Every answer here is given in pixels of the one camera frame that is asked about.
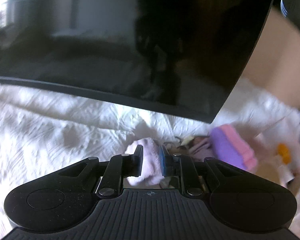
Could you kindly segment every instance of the wall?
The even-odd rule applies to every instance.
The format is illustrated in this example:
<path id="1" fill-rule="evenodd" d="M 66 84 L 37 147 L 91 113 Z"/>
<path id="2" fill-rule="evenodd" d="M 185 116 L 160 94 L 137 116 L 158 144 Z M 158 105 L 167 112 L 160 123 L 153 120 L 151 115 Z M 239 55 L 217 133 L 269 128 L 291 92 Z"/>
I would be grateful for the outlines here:
<path id="1" fill-rule="evenodd" d="M 271 9 L 242 75 L 300 109 L 300 31 L 279 11 Z"/>

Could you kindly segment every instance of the black gripper pad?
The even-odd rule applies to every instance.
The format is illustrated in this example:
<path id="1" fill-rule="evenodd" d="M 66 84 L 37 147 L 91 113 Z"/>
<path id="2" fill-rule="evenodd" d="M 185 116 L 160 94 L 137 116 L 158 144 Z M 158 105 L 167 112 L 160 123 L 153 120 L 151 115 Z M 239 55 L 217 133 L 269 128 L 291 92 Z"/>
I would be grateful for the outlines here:
<path id="1" fill-rule="evenodd" d="M 220 223 L 204 202 L 178 190 L 125 189 L 121 196 L 98 202 L 82 223 L 62 232 L 36 234 L 20 228 L 4 240 L 194 239 L 297 240 L 283 228 L 267 234 L 244 233 Z"/>

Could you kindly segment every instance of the white blanket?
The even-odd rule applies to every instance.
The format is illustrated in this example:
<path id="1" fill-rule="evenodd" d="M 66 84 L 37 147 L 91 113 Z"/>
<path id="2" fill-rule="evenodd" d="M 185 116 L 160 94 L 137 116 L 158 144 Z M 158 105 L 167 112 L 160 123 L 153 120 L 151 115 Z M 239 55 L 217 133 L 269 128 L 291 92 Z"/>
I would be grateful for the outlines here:
<path id="1" fill-rule="evenodd" d="M 0 239 L 11 226 L 5 196 L 15 187 L 88 156 L 121 154 L 133 141 L 206 135 L 236 123 L 245 135 L 300 113 L 240 79 L 213 124 L 45 90 L 0 85 Z"/>

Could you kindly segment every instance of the black monitor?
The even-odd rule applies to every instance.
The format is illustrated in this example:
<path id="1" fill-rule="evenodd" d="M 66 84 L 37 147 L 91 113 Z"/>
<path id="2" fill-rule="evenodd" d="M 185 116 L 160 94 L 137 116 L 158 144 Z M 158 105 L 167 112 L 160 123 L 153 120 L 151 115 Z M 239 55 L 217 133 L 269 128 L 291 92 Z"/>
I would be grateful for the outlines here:
<path id="1" fill-rule="evenodd" d="M 5 0 L 0 83 L 212 122 L 273 0 Z"/>

